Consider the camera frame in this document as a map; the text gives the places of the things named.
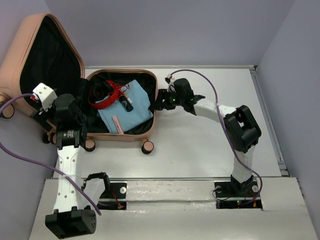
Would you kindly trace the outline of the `pink hard-shell suitcase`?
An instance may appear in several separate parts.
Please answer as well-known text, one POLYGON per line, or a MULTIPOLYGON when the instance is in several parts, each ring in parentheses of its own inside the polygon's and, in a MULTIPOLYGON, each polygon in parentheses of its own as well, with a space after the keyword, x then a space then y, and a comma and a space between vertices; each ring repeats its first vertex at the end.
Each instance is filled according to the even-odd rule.
MULTIPOLYGON (((141 142, 141 150, 149 154, 154 144, 149 140, 155 126, 151 118, 124 134, 110 133, 98 119, 97 111, 88 102, 90 88, 96 82, 111 80, 125 85, 136 80, 154 103, 158 93, 156 76, 143 69, 101 69, 85 77, 83 60, 58 19, 49 13, 26 17, 0 67, 0 94, 15 99, 16 107, 30 117, 41 104, 29 97, 32 90, 43 83, 55 93, 72 94, 82 99, 82 111, 87 117, 87 138, 100 141, 141 142)), ((45 129, 44 143, 56 145, 56 125, 45 129)))

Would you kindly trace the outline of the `black cylindrical bottle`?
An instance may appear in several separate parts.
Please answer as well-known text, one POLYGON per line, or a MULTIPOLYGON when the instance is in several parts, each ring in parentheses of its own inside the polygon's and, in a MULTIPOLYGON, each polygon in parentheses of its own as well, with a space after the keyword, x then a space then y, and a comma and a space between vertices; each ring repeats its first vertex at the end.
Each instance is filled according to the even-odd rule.
POLYGON ((121 105, 124 107, 124 109, 125 109, 127 112, 131 112, 131 111, 134 109, 133 106, 132 106, 132 104, 130 104, 130 103, 127 101, 127 99, 126 99, 126 97, 125 97, 124 95, 121 95, 121 96, 119 97, 119 101, 120 101, 121 105))

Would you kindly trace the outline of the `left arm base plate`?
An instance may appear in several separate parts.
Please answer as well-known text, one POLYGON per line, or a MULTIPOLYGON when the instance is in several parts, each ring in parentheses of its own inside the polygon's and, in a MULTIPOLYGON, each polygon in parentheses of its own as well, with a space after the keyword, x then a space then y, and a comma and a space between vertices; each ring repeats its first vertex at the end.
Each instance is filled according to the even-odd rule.
POLYGON ((100 210, 124 211, 127 209, 127 182, 112 181, 110 190, 105 190, 97 204, 100 210))

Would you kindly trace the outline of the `pink bar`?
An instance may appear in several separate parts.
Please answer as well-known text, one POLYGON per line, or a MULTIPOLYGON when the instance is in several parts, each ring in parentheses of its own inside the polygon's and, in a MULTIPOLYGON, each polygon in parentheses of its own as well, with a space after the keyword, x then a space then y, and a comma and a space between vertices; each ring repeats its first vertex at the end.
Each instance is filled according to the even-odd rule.
POLYGON ((112 117, 112 120, 113 120, 113 122, 114 122, 114 125, 115 125, 115 127, 116 127, 116 130, 117 130, 118 134, 123 135, 123 134, 124 134, 124 131, 123 131, 121 125, 120 125, 120 122, 119 122, 117 116, 114 115, 114 116, 112 117))

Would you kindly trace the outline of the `red black headphones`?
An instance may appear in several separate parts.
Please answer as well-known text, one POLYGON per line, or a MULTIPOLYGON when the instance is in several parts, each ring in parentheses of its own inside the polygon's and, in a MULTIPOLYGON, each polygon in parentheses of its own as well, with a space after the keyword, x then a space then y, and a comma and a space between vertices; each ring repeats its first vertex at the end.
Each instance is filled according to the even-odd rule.
POLYGON ((129 85, 121 85, 112 80, 94 82, 89 91, 88 103, 96 110, 110 107, 130 89, 129 85))

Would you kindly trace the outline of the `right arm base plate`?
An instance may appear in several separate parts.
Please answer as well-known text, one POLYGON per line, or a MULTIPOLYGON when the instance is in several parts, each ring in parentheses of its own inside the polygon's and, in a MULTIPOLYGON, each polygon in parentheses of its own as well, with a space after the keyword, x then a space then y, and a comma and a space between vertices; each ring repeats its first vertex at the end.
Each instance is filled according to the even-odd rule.
POLYGON ((257 196, 259 187, 256 180, 243 192, 235 192, 231 188, 231 182, 218 181, 214 183, 211 192, 216 200, 216 208, 223 209, 263 209, 260 196, 257 196))

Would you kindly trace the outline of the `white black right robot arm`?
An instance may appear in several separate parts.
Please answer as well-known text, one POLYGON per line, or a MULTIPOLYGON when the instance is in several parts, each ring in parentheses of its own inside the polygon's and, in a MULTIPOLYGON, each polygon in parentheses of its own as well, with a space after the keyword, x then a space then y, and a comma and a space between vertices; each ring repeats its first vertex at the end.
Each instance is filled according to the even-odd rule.
POLYGON ((243 198, 257 186, 252 169, 253 152, 262 131, 251 110, 246 105, 230 107, 208 100, 205 96, 194 94, 186 78, 165 78, 167 88, 158 90, 154 109, 173 110, 181 106, 185 112, 204 117, 221 124, 222 130, 234 155, 230 180, 215 185, 215 197, 225 201, 229 198, 243 198))

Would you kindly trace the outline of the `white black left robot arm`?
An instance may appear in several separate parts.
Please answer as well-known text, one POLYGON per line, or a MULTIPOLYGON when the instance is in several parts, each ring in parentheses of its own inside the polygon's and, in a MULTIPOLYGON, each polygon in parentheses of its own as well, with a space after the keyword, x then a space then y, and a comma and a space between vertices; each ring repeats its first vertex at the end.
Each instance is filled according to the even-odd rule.
POLYGON ((99 198, 110 194, 111 185, 105 172, 82 178, 88 123, 80 103, 72 94, 33 93, 32 100, 42 108, 53 110, 56 121, 56 146, 59 167, 58 189, 53 212, 46 215, 45 226, 59 239, 93 234, 97 228, 99 198))

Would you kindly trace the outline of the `beige white lip balm tube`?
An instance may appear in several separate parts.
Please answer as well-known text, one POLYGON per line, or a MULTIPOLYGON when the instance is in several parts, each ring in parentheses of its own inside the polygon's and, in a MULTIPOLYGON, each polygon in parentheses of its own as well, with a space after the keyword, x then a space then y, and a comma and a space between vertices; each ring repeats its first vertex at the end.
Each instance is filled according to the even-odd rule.
POLYGON ((123 95, 125 96, 126 100, 127 100, 130 104, 133 103, 132 100, 129 98, 129 96, 128 96, 127 94, 123 94, 123 95))

